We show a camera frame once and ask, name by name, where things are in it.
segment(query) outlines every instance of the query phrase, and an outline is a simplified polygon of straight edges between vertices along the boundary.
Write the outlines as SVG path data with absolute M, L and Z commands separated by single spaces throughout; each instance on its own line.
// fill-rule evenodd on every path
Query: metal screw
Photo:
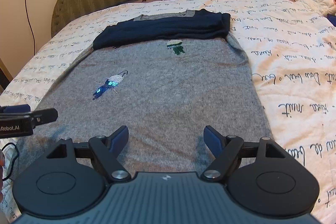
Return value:
M 115 179 L 125 179 L 128 173 L 124 170 L 117 170 L 112 173 L 112 177 Z
M 208 179 L 216 179 L 221 175 L 221 173 L 217 170 L 206 170 L 203 175 Z

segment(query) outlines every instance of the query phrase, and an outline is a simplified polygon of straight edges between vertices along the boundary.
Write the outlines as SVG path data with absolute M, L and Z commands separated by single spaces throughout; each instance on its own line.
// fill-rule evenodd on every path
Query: hand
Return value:
M 3 182 L 2 182 L 2 172 L 3 172 L 3 167 L 5 166 L 5 155 L 3 152 L 0 150 L 0 174 L 1 174 L 1 181 L 0 181 L 0 188 L 2 190 Z M 0 202 L 3 199 L 3 194 L 0 192 Z

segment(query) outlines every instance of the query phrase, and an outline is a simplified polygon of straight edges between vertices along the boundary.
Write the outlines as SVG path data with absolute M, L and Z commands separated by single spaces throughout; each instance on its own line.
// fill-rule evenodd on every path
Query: purple cloth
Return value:
M 327 18 L 336 27 L 336 16 L 327 15 Z

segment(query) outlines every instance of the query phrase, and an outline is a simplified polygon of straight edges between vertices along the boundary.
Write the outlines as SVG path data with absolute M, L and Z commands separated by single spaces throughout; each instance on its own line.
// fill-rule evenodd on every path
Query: bedspread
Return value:
M 0 105 L 28 103 L 35 109 L 50 87 L 90 53 L 105 27 L 141 14 L 206 9 L 231 14 L 231 32 L 246 51 L 252 80 L 275 141 L 320 183 L 313 210 L 336 221 L 336 28 L 303 3 L 289 0 L 172 0 L 130 3 L 78 18 L 26 64 L 0 96 Z M 2 140 L 3 146 L 9 140 Z M 6 149 L 6 168 L 13 150 Z M 20 215 L 10 180 L 2 209 Z

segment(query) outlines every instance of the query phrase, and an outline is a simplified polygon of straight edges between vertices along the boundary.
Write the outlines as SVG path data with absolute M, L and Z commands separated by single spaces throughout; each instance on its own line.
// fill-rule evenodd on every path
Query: embroidered applique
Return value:
M 167 49 L 168 48 L 172 48 L 174 50 L 174 53 L 177 55 L 180 55 L 181 52 L 185 53 L 182 47 L 182 40 L 178 39 L 169 40 L 167 42 Z
M 102 84 L 102 86 L 100 86 L 96 90 L 96 92 L 92 94 L 93 96 L 92 100 L 99 98 L 107 90 L 114 90 L 116 92 L 114 88 L 120 84 L 120 82 L 124 79 L 124 75 L 127 75 L 127 74 L 128 74 L 128 71 L 124 70 L 117 75 L 112 75 L 111 77 L 107 78 L 107 80 L 105 81 L 105 84 Z

